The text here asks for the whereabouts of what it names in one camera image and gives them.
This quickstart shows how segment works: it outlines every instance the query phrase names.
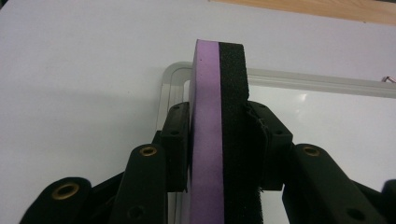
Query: white table surface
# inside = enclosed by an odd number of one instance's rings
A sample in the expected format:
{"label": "white table surface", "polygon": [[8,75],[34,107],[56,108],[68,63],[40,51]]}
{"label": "white table surface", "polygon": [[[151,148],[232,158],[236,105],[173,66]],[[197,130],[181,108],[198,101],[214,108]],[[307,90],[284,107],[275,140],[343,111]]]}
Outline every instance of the white table surface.
{"label": "white table surface", "polygon": [[396,27],[195,1],[10,0],[0,10],[0,223],[48,184],[120,173],[155,132],[163,70],[197,38],[247,67],[396,76]]}

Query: screw hole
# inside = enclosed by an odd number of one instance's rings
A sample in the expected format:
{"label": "screw hole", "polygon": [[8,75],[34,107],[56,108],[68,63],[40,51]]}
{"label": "screw hole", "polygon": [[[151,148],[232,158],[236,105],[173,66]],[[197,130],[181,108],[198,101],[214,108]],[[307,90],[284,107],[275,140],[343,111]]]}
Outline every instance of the screw hole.
{"label": "screw hole", "polygon": [[128,216],[130,219],[140,219],[145,215],[145,210],[143,206],[135,206],[128,211]]}
{"label": "screw hole", "polygon": [[366,219],[365,215],[361,211],[359,211],[358,209],[348,208],[346,210],[346,212],[347,212],[347,214],[350,217],[352,217],[352,218],[354,218],[356,220],[363,221],[364,219]]}
{"label": "screw hole", "polygon": [[140,149],[140,154],[142,156],[152,156],[157,153],[157,148],[155,147],[143,147]]}
{"label": "screw hole", "polygon": [[74,182],[69,182],[61,185],[55,189],[51,196],[54,200],[64,200],[75,195],[79,190],[79,185]]}
{"label": "screw hole", "polygon": [[316,148],[312,148],[312,147],[305,147],[304,152],[308,156],[318,156],[320,154],[319,150],[317,150]]}

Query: foam pad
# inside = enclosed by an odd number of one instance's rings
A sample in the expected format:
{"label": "foam pad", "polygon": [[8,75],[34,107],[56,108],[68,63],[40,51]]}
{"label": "foam pad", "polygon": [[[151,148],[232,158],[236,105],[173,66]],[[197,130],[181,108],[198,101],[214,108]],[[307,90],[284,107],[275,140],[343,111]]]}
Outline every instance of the foam pad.
{"label": "foam pad", "polygon": [[198,40],[192,69],[190,223],[262,223],[243,46]]}

